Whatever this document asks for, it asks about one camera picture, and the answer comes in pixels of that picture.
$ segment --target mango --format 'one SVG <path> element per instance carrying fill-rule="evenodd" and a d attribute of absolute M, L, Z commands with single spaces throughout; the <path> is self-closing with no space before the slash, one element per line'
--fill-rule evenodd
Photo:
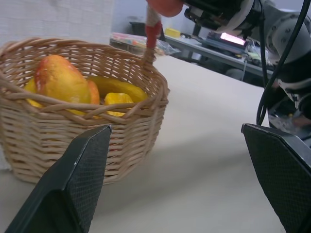
<path fill-rule="evenodd" d="M 59 55 L 44 57 L 35 72 L 38 94 L 70 103 L 91 103 L 90 88 L 81 72 Z"/>
<path fill-rule="evenodd" d="M 100 95 L 97 85 L 91 80 L 88 80 L 87 83 L 91 93 L 91 103 L 100 104 Z"/>
<path fill-rule="evenodd" d="M 133 100 L 129 95 L 125 93 L 108 93 L 105 98 L 105 105 L 115 103 L 133 103 Z M 107 113 L 116 117 L 121 117 L 125 114 L 111 111 L 107 111 Z"/>
<path fill-rule="evenodd" d="M 89 89 L 90 91 L 92 92 L 92 98 L 93 98 L 93 102 L 91 103 L 94 103 L 94 104 L 99 104 L 99 92 L 98 92 L 98 89 L 97 89 L 97 86 L 95 83 L 91 83 L 91 81 L 88 82 L 89 84 Z M 36 90 L 35 90 L 35 79 L 34 78 L 31 78 L 28 83 L 24 86 L 24 89 L 26 91 L 29 91 L 31 93 L 36 93 Z M 37 108 L 42 108 L 43 106 L 34 101 L 34 100 L 31 100 L 31 99 L 27 99 L 28 103 L 30 103 L 33 107 L 37 107 Z M 77 114 L 77 115 L 84 115 L 85 113 L 84 112 L 81 112 L 81 111 L 78 111 L 78 110 L 73 110 L 73 109 L 70 109 L 68 110 L 74 114 Z"/>
<path fill-rule="evenodd" d="M 108 93 L 125 93 L 131 97 L 134 103 L 141 102 L 148 98 L 147 94 L 139 87 L 101 76 L 90 76 L 88 80 L 93 81 L 100 92 L 101 97 L 105 97 Z"/>

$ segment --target table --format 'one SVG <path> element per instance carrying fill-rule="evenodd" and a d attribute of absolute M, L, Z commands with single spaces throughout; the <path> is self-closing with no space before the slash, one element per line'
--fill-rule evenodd
<path fill-rule="evenodd" d="M 157 143 L 128 177 L 103 187 L 89 232 L 284 233 L 241 134 L 263 89 L 169 56 L 155 67 L 171 89 Z M 33 185 L 2 172 L 0 187 L 3 232 Z"/>
<path fill-rule="evenodd" d="M 224 55 L 220 52 L 216 52 L 207 48 L 204 48 L 201 46 L 201 43 L 198 42 L 195 39 L 188 39 L 188 38 L 175 38 L 166 35 L 165 36 L 166 41 L 174 45 L 180 49 L 189 50 L 190 52 L 198 53 L 204 57 L 208 57 L 210 59 L 231 65 L 233 67 L 236 67 L 238 69 L 244 70 L 245 62 L 242 59 L 231 57 L 228 55 Z M 246 63 L 246 71 L 262 76 L 262 69 L 261 67 Z M 270 78 L 273 74 L 272 71 L 268 70 L 268 77 Z"/>

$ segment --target white wall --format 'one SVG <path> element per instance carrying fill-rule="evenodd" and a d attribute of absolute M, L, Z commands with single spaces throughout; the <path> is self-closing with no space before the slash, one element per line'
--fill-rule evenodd
<path fill-rule="evenodd" d="M 115 0 L 112 18 L 112 30 L 117 33 L 129 33 L 129 22 L 146 21 L 146 0 Z"/>
<path fill-rule="evenodd" d="M 174 28 L 183 33 L 192 33 L 194 23 L 184 16 L 186 6 L 183 7 L 182 11 L 172 18 L 164 18 L 163 28 L 169 27 Z"/>
<path fill-rule="evenodd" d="M 300 11 L 303 0 L 274 0 L 278 8 Z M 308 15 L 311 17 L 311 9 L 309 8 Z"/>
<path fill-rule="evenodd" d="M 0 45 L 30 36 L 109 43 L 114 0 L 0 0 Z"/>

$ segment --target basket handle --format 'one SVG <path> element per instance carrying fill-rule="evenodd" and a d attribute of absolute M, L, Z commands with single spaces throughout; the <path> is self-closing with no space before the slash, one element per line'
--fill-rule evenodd
<path fill-rule="evenodd" d="M 160 36 L 162 30 L 161 15 L 155 11 L 150 5 L 147 6 L 146 35 L 147 48 L 144 53 L 143 60 L 152 64 L 155 57 L 156 40 Z"/>

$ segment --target computer screen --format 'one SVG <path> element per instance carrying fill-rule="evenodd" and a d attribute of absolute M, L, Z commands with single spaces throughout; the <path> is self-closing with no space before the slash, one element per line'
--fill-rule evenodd
<path fill-rule="evenodd" d="M 238 44 L 238 45 L 244 45 L 245 44 L 245 40 L 238 38 L 236 36 L 233 35 L 229 35 L 227 33 L 222 33 L 220 36 L 221 39 L 226 40 L 226 41 L 230 41 L 232 43 Z"/>

